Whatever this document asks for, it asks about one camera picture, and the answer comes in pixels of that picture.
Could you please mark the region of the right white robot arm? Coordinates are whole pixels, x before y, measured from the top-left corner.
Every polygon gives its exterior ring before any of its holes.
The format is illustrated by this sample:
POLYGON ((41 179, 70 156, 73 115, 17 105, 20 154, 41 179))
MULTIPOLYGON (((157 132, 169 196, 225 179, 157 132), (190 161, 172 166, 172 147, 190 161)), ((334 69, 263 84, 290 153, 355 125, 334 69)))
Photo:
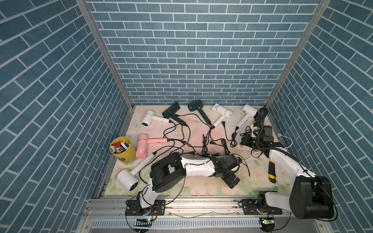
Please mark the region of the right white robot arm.
POLYGON ((261 191, 255 202, 258 212, 268 214, 273 210, 286 210, 298 219, 334 221, 338 212, 333 201, 331 182, 306 169, 281 143, 274 142, 273 137, 265 133, 271 129, 270 126, 263 126, 252 131, 248 127, 241 134, 240 145, 267 156, 270 182, 277 181, 276 169, 280 168, 292 182, 292 190, 288 195, 276 191, 261 191))

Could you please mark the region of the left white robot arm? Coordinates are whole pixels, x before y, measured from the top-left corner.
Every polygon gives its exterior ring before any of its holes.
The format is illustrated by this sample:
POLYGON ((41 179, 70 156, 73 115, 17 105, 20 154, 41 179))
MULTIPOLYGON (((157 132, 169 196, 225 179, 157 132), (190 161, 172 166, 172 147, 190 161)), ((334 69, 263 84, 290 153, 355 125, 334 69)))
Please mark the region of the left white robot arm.
POLYGON ((229 188, 234 188, 240 181, 236 172, 241 160, 235 155, 209 155, 206 158, 188 159, 174 152, 152 164, 150 179, 144 191, 137 197, 138 206, 146 209, 154 206, 160 193, 168 191, 186 177, 219 177, 229 188))

